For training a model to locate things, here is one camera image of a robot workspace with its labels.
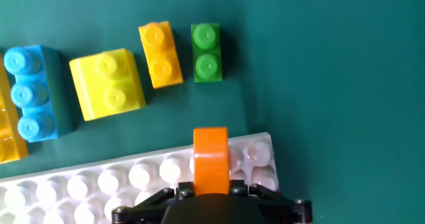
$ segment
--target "white lego stud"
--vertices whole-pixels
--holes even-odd
[[[228,154],[230,156],[230,171],[238,171],[244,163],[244,154],[239,147],[229,147]]]
[[[273,158],[273,149],[269,143],[254,142],[249,145],[247,155],[255,166],[265,167]]]
[[[195,174],[195,158],[193,156],[191,156],[191,159],[189,160],[189,169],[192,174]]]
[[[148,199],[152,194],[148,191],[141,191],[139,193],[139,195],[137,195],[135,201],[134,201],[134,205],[139,205],[142,201],[145,201],[146,199]]]
[[[159,175],[167,183],[178,183],[183,176],[184,161],[180,158],[167,158],[159,166]]]
[[[162,189],[160,187],[153,187],[146,191],[141,191],[139,195],[137,195],[134,205],[139,205],[141,202],[145,201],[146,199],[150,198],[153,194],[157,193],[158,191],[161,191]]]
[[[103,218],[103,205],[100,200],[90,199],[81,203],[74,212],[76,224],[95,224]]]
[[[66,196],[66,189],[64,182],[59,178],[50,178],[42,181],[35,192],[37,199],[42,205],[50,207],[56,202],[59,202]]]
[[[127,183],[128,171],[123,167],[111,167],[104,170],[98,178],[98,186],[101,191],[112,195]]]
[[[154,164],[140,162],[134,165],[128,173],[130,183],[138,189],[146,189],[156,180],[157,168]]]
[[[255,167],[252,169],[251,177],[252,183],[258,183],[273,191],[279,188],[278,177],[271,166]]]
[[[13,224],[41,224],[43,223],[44,211],[40,208],[29,211],[26,215],[18,216]]]
[[[10,213],[0,215],[0,223],[13,223],[14,220],[15,216]]]
[[[34,196],[35,183],[20,183],[11,187],[5,193],[5,204],[7,207],[18,210],[32,205],[36,200]]]
[[[116,195],[115,197],[112,197],[109,199],[109,201],[105,204],[105,216],[108,218],[109,221],[112,220],[112,210],[114,208],[120,207],[120,206],[126,206],[126,207],[132,207],[134,204],[134,199],[131,198],[130,195],[120,193]]]
[[[83,200],[96,190],[96,176],[88,172],[79,173],[69,179],[66,188],[72,198]]]
[[[248,179],[246,178],[246,174],[242,170],[231,173],[230,180],[244,180],[245,184],[248,184]]]
[[[47,211],[43,224],[73,224],[74,210],[71,203],[63,203],[57,209]]]
[[[6,189],[4,187],[0,187],[0,200],[4,200],[5,199],[5,193],[6,193]],[[3,201],[0,201],[0,210],[5,209],[5,204]]]

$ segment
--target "green lego brick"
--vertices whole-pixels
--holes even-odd
[[[220,26],[191,25],[195,82],[222,81]]]

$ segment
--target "yellow lego brick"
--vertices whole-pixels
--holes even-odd
[[[183,82],[173,33],[168,21],[139,27],[153,88]]]
[[[28,156],[27,143],[18,133],[18,112],[11,100],[11,87],[0,54],[0,164]]]
[[[85,121],[146,106],[133,53],[106,51],[69,62]]]

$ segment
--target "plastic brick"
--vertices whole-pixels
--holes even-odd
[[[14,47],[6,52],[4,63],[16,79],[12,101],[23,112],[19,134],[37,142],[72,132],[58,52],[40,45]]]
[[[227,128],[193,130],[196,195],[228,194],[230,185]]]
[[[229,138],[230,179],[277,190],[274,157],[265,155],[264,167],[251,161],[264,160],[265,150],[273,150],[267,133]],[[191,164],[192,145],[0,179],[0,220],[110,223],[113,208],[134,206],[160,189],[193,181]]]
[[[220,26],[191,25],[195,82],[222,81]]]
[[[28,156],[27,144],[18,133],[19,117],[10,92],[11,87],[0,58],[0,164]]]
[[[173,32],[168,21],[139,27],[153,88],[183,82]]]
[[[69,65],[85,121],[146,106],[134,55],[126,49],[77,58]]]

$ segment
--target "green table surface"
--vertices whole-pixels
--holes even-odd
[[[268,131],[280,189],[315,223],[425,218],[425,0],[0,0],[0,51],[56,48],[75,132],[0,177]],[[168,20],[185,83],[152,89],[137,27]],[[224,81],[195,84],[190,24],[220,23]],[[134,52],[148,106],[82,119],[68,61]]]

